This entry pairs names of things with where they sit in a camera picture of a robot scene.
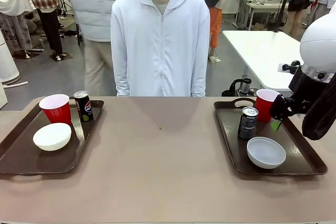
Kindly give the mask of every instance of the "brown serving tray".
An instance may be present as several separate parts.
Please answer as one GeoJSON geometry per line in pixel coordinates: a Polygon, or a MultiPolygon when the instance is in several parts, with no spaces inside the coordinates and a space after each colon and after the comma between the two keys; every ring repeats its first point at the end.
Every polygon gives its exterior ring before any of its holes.
{"type": "Polygon", "coordinates": [[[50,124],[37,104],[0,143],[0,174],[33,176],[62,174],[74,169],[79,163],[103,105],[103,101],[91,101],[94,120],[82,123],[76,105],[70,104],[71,139],[62,149],[47,152],[33,142],[34,134],[50,124]]]}
{"type": "Polygon", "coordinates": [[[215,102],[214,107],[222,127],[234,168],[245,175],[300,176],[323,175],[328,168],[320,156],[310,146],[294,124],[286,119],[278,131],[270,123],[257,123],[256,136],[264,136],[278,142],[286,151],[285,162],[275,169],[262,169],[254,165],[247,155],[247,142],[238,138],[241,110],[245,106],[236,106],[238,101],[255,101],[239,98],[232,102],[215,102]]]}

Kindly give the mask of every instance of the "red cup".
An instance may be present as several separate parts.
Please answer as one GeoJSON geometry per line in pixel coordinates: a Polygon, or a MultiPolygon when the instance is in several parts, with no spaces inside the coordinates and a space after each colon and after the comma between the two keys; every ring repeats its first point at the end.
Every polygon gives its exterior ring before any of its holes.
{"type": "Polygon", "coordinates": [[[270,89],[259,89],[257,91],[256,109],[259,111],[259,122],[268,123],[271,120],[269,109],[278,95],[280,95],[279,92],[270,89]]]}
{"type": "Polygon", "coordinates": [[[65,94],[54,94],[40,101],[39,106],[43,109],[51,123],[66,123],[71,125],[71,112],[69,97],[65,94]]]}

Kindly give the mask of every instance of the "can lid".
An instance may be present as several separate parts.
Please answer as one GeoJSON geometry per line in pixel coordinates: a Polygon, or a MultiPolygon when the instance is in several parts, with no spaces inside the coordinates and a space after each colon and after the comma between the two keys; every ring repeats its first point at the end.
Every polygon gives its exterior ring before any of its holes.
{"type": "Polygon", "coordinates": [[[78,91],[73,96],[75,98],[84,98],[84,97],[87,97],[88,95],[89,93],[87,91],[78,91]]]}
{"type": "Polygon", "coordinates": [[[243,108],[243,113],[247,116],[257,116],[259,114],[258,110],[253,107],[243,108]]]}

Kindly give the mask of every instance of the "black pole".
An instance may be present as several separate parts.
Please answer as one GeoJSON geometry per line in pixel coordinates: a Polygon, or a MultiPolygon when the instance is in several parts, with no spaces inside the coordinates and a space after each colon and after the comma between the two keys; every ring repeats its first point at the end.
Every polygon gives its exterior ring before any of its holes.
{"type": "Polygon", "coordinates": [[[281,21],[282,21],[283,13],[285,12],[286,4],[287,4],[287,0],[283,0],[281,10],[280,10],[279,15],[278,15],[277,24],[275,25],[275,28],[274,28],[275,33],[277,33],[278,30],[279,30],[279,26],[280,26],[281,21]]]}

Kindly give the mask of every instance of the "soda can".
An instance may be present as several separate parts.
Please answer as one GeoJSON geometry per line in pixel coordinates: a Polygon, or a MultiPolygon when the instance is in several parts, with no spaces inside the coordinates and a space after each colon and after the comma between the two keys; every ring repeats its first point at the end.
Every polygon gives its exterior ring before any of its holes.
{"type": "Polygon", "coordinates": [[[87,91],[78,91],[74,95],[76,107],[81,122],[89,122],[93,119],[93,112],[89,94],[87,91]]]}
{"type": "Polygon", "coordinates": [[[240,124],[238,128],[238,136],[243,140],[250,140],[254,136],[257,126],[258,110],[253,107],[243,108],[240,124]]]}

